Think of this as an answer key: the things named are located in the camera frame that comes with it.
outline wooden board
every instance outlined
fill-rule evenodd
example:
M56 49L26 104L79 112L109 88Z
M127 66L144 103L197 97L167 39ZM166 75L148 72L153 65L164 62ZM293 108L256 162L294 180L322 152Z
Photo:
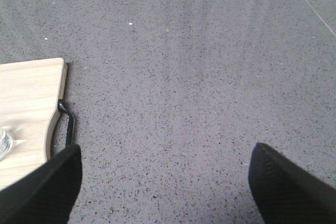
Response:
M25 140L0 161L0 190L50 158L66 73L61 58L0 65L0 127Z

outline floor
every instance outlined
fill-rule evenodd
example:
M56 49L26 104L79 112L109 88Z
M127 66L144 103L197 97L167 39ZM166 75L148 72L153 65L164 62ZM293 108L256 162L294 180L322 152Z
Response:
M0 63L69 66L83 161L69 223L263 223L247 181L256 142L335 187L335 11L335 0L0 0Z

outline black metal handle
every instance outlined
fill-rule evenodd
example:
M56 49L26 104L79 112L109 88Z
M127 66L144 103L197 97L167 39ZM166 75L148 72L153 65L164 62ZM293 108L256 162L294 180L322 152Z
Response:
M68 146L72 142L72 135L74 131L73 126L75 124L75 120L74 120L74 117L71 115L70 111L68 110L68 108L66 107L63 99L58 100L58 110L60 112L66 113L69 117L68 128L67 128L67 138L65 141L65 146Z

